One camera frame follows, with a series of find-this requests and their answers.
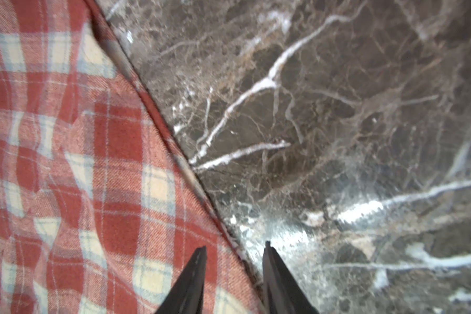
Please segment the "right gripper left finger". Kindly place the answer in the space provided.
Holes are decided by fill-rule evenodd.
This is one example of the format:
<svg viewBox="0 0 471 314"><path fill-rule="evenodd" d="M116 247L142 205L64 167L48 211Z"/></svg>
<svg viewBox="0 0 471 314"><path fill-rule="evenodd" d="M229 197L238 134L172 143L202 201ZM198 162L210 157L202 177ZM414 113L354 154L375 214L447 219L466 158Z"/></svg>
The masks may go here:
<svg viewBox="0 0 471 314"><path fill-rule="evenodd" d="M207 259L206 246L193 252L156 314L202 313Z"/></svg>

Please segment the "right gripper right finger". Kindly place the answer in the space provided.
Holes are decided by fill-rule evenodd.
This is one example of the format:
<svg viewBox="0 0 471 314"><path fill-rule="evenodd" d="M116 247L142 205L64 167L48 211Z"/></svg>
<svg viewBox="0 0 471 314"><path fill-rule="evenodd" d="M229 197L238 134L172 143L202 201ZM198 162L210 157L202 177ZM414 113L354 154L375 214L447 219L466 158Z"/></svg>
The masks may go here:
<svg viewBox="0 0 471 314"><path fill-rule="evenodd" d="M266 313L319 313L306 298L283 259L270 242L266 242L262 270Z"/></svg>

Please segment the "red plaid skirt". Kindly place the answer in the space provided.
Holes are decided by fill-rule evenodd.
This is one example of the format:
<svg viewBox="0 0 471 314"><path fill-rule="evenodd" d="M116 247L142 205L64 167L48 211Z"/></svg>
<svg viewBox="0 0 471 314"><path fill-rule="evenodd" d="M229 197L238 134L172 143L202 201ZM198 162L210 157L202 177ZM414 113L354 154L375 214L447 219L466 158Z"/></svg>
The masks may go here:
<svg viewBox="0 0 471 314"><path fill-rule="evenodd" d="M0 1L0 313L154 313L194 250L204 313L262 313L95 1Z"/></svg>

